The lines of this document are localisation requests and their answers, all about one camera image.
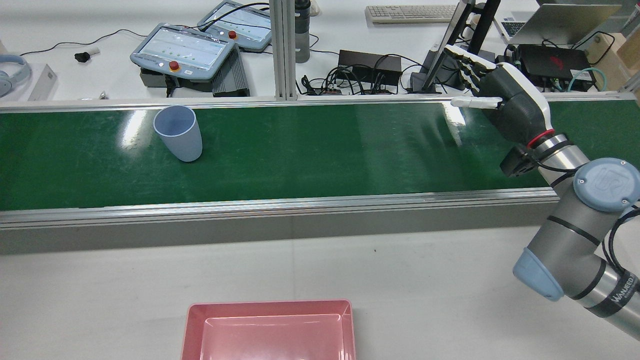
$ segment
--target headphones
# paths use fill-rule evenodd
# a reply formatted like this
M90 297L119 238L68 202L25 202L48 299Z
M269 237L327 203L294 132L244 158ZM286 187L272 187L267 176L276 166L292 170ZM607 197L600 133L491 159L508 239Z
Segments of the headphones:
M0 55L0 63L18 63L22 65L20 70L11 76L0 70L0 97L2 97L12 88L15 88L17 83L31 75L31 67L23 57L17 55Z

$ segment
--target laptop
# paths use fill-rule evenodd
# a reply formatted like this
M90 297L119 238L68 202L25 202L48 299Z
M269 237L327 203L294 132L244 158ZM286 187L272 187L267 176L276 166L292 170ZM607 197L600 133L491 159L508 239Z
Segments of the laptop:
M573 45L617 12L621 5L542 4L535 12L500 11L493 22L507 44Z

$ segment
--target plastic tray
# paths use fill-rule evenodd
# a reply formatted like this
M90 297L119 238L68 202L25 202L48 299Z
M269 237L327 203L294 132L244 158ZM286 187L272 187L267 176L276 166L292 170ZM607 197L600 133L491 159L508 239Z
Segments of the plastic tray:
M348 300L195 304L182 360L355 360Z

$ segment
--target light blue joint cover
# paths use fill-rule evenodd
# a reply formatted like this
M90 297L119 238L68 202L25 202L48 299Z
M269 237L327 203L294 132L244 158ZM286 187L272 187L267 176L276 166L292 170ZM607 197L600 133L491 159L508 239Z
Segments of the light blue joint cover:
M528 248L524 248L520 259L513 267L513 275L551 301L558 301L564 296L564 291L560 284L540 259Z
M640 198L640 172L624 160L597 159L578 169L573 189L592 209L623 211Z

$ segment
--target plastic cup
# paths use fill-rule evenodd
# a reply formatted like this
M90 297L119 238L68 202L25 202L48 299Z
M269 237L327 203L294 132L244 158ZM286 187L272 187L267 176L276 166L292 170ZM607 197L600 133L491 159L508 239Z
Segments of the plastic cup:
M173 105L154 117L154 130L176 158L190 162L202 154L202 136L191 108Z

